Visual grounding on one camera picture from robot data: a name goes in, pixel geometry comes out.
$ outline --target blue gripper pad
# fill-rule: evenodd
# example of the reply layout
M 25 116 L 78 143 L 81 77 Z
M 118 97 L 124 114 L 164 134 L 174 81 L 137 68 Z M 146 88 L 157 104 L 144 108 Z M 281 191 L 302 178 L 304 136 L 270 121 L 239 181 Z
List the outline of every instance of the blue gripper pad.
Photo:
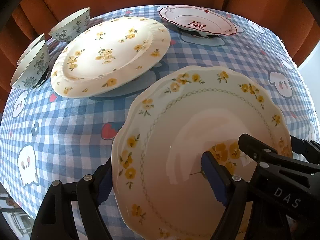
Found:
M 216 199 L 226 206 L 231 182 L 227 174 L 224 174 L 225 170 L 222 169 L 210 152 L 202 154 L 201 166 L 201 171 L 206 175 Z
M 99 194 L 97 197 L 98 206 L 100 206 L 104 201 L 108 199 L 111 190 L 112 190 L 112 169 L 110 167 L 99 185 Z

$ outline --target plate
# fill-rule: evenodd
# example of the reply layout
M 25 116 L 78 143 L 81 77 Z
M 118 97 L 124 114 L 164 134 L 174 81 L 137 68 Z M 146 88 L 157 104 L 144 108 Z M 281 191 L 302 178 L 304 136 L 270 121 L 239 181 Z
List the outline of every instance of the plate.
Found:
M 151 85 L 133 101 L 112 145 L 113 187 L 126 225 L 147 240 L 210 239 L 224 207 L 200 158 L 209 150 L 249 181 L 256 163 L 238 148 L 243 133 L 292 157 L 281 110 L 246 76 L 188 66 Z
M 68 98 L 110 91 L 149 70 L 169 45 L 167 28 L 156 20 L 121 17 L 103 22 L 81 33 L 59 55 L 52 87 Z
M 236 26 L 228 19 L 202 7 L 170 5 L 162 8 L 159 14 L 168 22 L 185 30 L 196 30 L 202 36 L 230 36 L 237 33 Z

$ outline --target pink rimmed plate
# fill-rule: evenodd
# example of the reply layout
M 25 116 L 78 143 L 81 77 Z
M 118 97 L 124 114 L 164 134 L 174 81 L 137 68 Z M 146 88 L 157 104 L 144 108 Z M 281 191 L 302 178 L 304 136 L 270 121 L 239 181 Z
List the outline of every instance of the pink rimmed plate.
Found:
M 236 26 L 227 18 L 202 7 L 170 5 L 162 8 L 159 14 L 182 29 L 198 31 L 201 36 L 230 36 L 237 33 Z

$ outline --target white wall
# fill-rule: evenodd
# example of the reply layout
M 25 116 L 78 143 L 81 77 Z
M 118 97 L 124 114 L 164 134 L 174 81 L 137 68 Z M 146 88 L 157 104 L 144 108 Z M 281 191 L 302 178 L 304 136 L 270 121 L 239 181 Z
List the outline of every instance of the white wall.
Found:
M 320 117 L 320 41 L 298 70 L 309 88 L 317 115 Z

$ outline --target table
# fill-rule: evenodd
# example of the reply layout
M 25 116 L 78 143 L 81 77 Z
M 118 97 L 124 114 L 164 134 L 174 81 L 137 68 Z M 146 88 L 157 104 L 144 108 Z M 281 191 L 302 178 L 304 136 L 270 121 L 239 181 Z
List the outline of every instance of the table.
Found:
M 139 82 L 81 99 L 58 96 L 50 78 L 34 90 L 12 89 L 0 126 L 0 182 L 31 217 L 36 217 L 52 181 L 79 180 L 108 160 L 113 138 L 139 93 L 187 65 L 221 65 L 250 77 L 268 91 L 282 110 L 291 135 L 319 141 L 320 126 L 310 93 L 273 32 L 243 17 L 212 10 L 231 20 L 238 33 L 214 39 L 197 38 L 161 20 L 158 11 L 162 7 L 125 8 L 90 20 L 93 26 L 121 16 L 144 16 L 161 21 L 169 29 L 171 45 L 167 54 Z M 51 39 L 48 45 L 52 67 L 67 44 Z M 18 165 L 28 169 L 24 180 Z M 140 238 L 122 221 L 113 192 L 99 209 L 114 239 Z M 77 230 L 85 235 L 74 203 L 73 210 Z

